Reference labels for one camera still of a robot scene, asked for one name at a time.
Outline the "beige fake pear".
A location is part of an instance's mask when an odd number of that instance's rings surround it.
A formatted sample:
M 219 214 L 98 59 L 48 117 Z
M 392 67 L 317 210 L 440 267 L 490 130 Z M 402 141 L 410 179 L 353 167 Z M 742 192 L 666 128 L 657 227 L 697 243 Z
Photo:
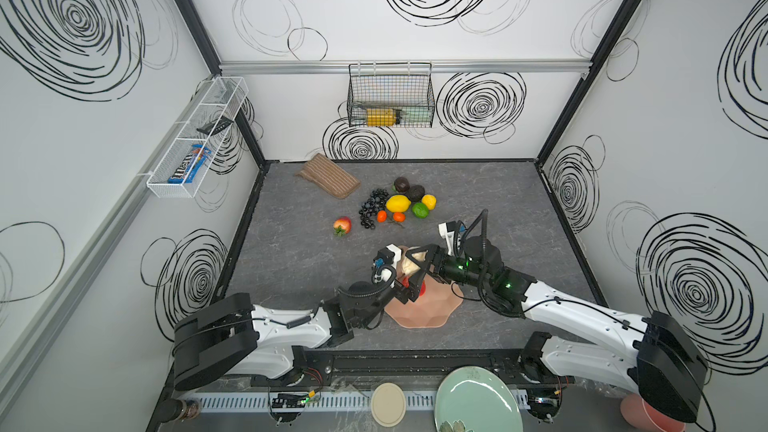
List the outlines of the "beige fake pear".
M 421 269 L 418 263 L 414 262 L 407 256 L 402 258 L 400 265 L 401 272 L 404 277 L 410 277 Z

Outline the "pink wavy fruit bowl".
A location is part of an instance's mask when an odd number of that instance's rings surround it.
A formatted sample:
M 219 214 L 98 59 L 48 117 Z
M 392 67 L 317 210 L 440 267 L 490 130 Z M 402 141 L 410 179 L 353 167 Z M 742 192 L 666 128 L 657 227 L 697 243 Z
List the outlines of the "pink wavy fruit bowl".
M 439 328 L 462 304 L 464 295 L 458 286 L 438 282 L 427 277 L 426 292 L 415 302 L 403 304 L 392 299 L 384 312 L 398 325 L 408 329 Z

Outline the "dark fake avocado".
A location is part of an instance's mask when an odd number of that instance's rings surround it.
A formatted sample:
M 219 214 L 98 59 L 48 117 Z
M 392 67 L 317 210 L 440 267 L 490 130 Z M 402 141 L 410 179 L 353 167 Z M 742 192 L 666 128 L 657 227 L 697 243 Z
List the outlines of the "dark fake avocado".
M 420 202 L 426 194 L 425 188 L 422 185 L 412 185 L 406 192 L 406 197 L 412 202 Z

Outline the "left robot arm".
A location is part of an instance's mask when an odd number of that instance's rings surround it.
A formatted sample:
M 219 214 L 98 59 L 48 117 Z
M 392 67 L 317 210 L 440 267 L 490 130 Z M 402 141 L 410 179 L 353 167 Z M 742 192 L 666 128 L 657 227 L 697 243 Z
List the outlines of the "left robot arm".
M 175 390 L 194 390 L 225 375 L 292 374 L 297 351 L 343 344 L 357 329 L 376 328 L 390 302 L 417 300 L 433 254 L 431 246 L 388 245 L 374 258 L 368 281 L 339 287 L 309 310 L 263 307 L 247 293 L 204 307 L 174 327 Z

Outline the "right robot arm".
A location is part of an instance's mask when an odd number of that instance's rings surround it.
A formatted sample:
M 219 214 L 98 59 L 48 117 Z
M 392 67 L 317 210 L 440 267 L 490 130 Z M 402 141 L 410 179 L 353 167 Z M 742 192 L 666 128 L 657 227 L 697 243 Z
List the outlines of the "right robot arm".
M 439 227 L 445 243 L 406 249 L 400 265 L 413 286 L 430 276 L 448 286 L 469 285 L 496 314 L 562 329 L 531 335 L 518 357 L 525 379 L 543 383 L 572 376 L 638 394 L 666 417 L 692 424 L 705 404 L 709 363 L 671 316 L 610 309 L 579 299 L 505 265 L 487 237 L 487 220 Z

